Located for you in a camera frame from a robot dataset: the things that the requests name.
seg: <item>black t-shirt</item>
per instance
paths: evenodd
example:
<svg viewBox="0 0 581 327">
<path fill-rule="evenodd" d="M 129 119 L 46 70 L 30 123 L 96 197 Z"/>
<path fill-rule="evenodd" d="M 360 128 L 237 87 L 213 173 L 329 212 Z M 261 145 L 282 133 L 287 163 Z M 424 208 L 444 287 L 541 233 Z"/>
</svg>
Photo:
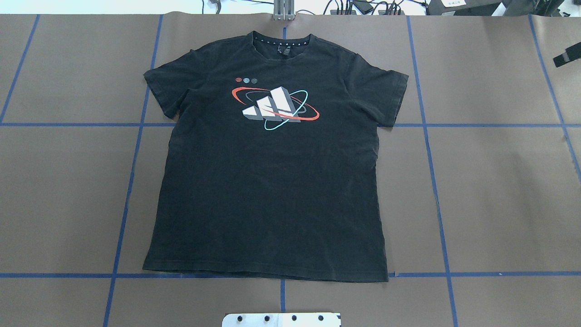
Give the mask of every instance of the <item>black t-shirt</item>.
<svg viewBox="0 0 581 327">
<path fill-rule="evenodd" d="M 393 126 L 407 75 L 253 31 L 144 77 L 179 119 L 143 269 L 387 281 L 377 124 Z"/>
</svg>

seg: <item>white paper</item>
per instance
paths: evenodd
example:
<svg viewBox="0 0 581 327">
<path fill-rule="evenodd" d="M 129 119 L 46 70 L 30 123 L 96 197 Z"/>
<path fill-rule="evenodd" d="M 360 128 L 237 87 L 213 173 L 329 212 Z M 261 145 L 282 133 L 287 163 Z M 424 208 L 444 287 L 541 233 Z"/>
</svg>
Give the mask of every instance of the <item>white paper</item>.
<svg viewBox="0 0 581 327">
<path fill-rule="evenodd" d="M 464 0 L 442 0 L 444 7 L 458 7 L 466 5 Z"/>
</svg>

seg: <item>graphic print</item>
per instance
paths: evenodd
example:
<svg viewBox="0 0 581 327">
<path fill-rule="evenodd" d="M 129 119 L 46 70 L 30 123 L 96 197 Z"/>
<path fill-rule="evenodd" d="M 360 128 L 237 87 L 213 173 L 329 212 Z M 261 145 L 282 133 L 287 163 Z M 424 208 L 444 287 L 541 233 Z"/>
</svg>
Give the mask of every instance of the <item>graphic print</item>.
<svg viewBox="0 0 581 327">
<path fill-rule="evenodd" d="M 238 87 L 232 90 L 232 96 L 238 100 L 238 102 L 241 104 L 247 104 L 238 97 L 238 93 L 241 91 L 244 91 L 246 99 L 256 102 L 256 105 L 242 110 L 242 114 L 250 120 L 264 120 L 264 129 L 266 130 L 275 130 L 289 122 L 300 123 L 301 120 L 317 120 L 319 118 L 319 112 L 307 103 L 309 93 L 305 90 L 289 93 L 289 91 L 282 86 L 270 91 L 265 88 L 254 87 Z M 270 95 L 253 100 L 252 94 L 264 93 L 270 93 Z M 304 93 L 304 100 L 292 96 L 297 93 Z M 313 117 L 298 116 L 300 113 L 307 112 L 307 108 L 312 109 L 315 114 Z M 280 123 L 274 127 L 268 127 L 269 121 Z"/>
</svg>

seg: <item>shirt sleeve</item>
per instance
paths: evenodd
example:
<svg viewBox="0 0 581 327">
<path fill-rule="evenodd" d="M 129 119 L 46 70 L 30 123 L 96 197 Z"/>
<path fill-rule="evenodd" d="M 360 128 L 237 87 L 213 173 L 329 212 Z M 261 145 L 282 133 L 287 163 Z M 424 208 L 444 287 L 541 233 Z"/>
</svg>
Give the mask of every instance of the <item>shirt sleeve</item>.
<svg viewBox="0 0 581 327">
<path fill-rule="evenodd" d="M 189 89 L 200 88 L 206 81 L 202 54 L 190 50 L 178 59 L 144 73 L 153 96 L 169 118 L 175 117 Z"/>
<path fill-rule="evenodd" d="M 345 86 L 355 105 L 379 124 L 393 127 L 407 88 L 408 75 L 371 66 L 359 54 L 351 59 Z"/>
</svg>

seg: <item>crew neckline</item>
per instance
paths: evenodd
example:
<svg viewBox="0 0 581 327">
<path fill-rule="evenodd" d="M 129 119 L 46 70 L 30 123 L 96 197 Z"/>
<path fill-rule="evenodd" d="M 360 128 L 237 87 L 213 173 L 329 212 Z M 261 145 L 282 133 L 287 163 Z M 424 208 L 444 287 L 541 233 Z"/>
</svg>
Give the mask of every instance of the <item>crew neckline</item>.
<svg viewBox="0 0 581 327">
<path fill-rule="evenodd" d="M 268 62 L 268 63 L 290 63 L 290 62 L 295 62 L 300 60 L 301 58 L 304 58 L 306 56 L 308 56 L 311 48 L 313 47 L 313 45 L 315 44 L 317 40 L 317 37 L 309 34 L 303 38 L 293 38 L 293 39 L 282 39 L 282 38 L 274 38 L 274 37 L 269 37 L 266 35 L 262 35 L 260 33 L 258 33 L 257 31 L 252 31 L 250 33 L 248 33 L 246 35 L 246 43 L 248 46 L 250 46 L 251 52 L 252 54 L 259 58 L 261 61 L 263 62 Z M 291 47 L 306 47 L 306 49 L 291 58 L 288 59 L 270 59 L 270 58 L 266 58 L 263 54 L 261 54 L 256 47 L 254 46 L 254 41 L 261 41 L 261 42 L 265 42 L 267 44 L 274 44 L 276 45 L 290 45 Z"/>
</svg>

